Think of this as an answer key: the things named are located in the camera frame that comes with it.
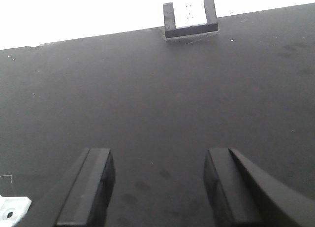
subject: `black mounting clip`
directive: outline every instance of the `black mounting clip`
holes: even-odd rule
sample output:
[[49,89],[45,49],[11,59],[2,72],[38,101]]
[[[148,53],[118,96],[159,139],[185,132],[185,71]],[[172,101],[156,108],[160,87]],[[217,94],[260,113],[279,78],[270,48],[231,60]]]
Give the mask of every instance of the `black mounting clip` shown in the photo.
[[85,148],[15,227],[100,227],[115,181],[110,149]]
[[219,227],[314,227],[315,201],[290,189],[236,149],[209,149],[204,183]]
[[163,4],[165,38],[188,36],[206,32],[215,32],[218,30],[218,19],[214,0],[203,0],[206,12],[207,23],[176,28],[173,3]]

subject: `dark gray board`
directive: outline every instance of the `dark gray board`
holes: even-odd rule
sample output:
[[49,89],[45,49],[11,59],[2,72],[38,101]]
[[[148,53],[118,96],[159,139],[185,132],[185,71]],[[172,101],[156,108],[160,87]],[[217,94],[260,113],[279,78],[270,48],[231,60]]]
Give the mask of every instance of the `dark gray board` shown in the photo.
[[315,199],[314,18],[307,4],[219,18],[208,37],[155,28],[0,51],[0,175],[14,187],[0,178],[0,194],[35,204],[83,148],[107,147],[106,226],[211,226],[206,149],[234,147]]

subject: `screw hole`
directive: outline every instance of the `screw hole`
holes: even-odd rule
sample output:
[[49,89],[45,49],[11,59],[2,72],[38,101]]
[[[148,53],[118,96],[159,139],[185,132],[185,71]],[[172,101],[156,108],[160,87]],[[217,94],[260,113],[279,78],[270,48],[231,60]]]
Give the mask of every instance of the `screw hole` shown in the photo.
[[13,216],[13,211],[9,212],[6,217],[11,218],[12,216]]

